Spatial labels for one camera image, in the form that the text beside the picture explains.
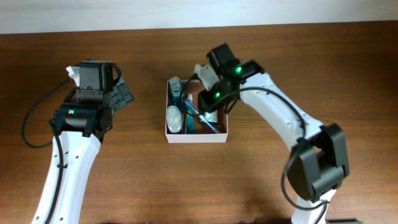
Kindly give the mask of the white cardboard box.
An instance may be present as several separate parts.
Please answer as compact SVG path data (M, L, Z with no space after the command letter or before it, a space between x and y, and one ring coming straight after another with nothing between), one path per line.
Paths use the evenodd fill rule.
M165 136L167 138L168 143L224 143L228 137L228 115L224 114L223 108L218 110L217 119L218 122L213 126L219 131L219 133L215 133L207 124L201 121L200 118L194 118L193 134L185 133L185 114L174 113L174 116L177 116L177 123L181 124L180 132L173 133L169 129L168 120L170 120L167 116L167 108L169 106L174 105L174 98L171 94L171 87L169 81L167 81L167 90L166 90L166 106L165 106Z

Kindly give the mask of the blue Listerine mouthwash bottle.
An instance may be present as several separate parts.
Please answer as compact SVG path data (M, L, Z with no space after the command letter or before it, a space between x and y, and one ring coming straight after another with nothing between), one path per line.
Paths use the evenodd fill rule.
M171 94L171 99L174 105L180 110L181 113L183 113L184 110L181 104L181 90L182 84L179 77L172 77L169 80L169 93Z

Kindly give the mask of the green Dettol soap box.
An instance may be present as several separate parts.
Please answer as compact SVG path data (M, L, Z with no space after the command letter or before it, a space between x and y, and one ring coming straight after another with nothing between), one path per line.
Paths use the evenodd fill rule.
M206 112L204 114L205 119L211 124L218 124L218 112L214 111L212 113Z

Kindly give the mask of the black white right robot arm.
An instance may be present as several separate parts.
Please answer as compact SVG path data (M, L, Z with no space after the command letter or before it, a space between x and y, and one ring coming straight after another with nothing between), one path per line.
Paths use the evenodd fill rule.
M227 44L207 53L208 65L194 74L205 89L198 110L212 113L242 101L258 112L281 137L290 156L280 186L295 211L292 223L325 223L330 200L349 176L346 138L335 123L325 126L300 109L255 60L240 61Z

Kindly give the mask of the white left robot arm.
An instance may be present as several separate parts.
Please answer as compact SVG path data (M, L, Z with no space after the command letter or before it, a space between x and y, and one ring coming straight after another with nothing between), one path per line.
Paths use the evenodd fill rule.
M49 121L52 157L33 223L78 223L91 167L116 111L134 97L114 62L66 68L75 87Z

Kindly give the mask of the toothbrush with clear cap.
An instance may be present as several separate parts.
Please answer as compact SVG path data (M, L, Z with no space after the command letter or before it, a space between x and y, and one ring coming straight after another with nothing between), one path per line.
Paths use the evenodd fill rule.
M193 111L194 115L197 115L199 117L199 119L205 123L214 133L216 134L220 134L220 132L202 115L200 114L192 105L192 103L189 100L184 100L184 104L185 106Z

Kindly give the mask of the Colgate toothpaste tube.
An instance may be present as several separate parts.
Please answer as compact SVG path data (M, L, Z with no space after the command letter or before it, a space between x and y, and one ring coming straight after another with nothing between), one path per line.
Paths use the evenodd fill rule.
M185 106L187 107L186 127L185 127L186 134L195 134L194 117L192 116L193 111L191 109L192 102L193 102L193 95L188 94L185 100Z

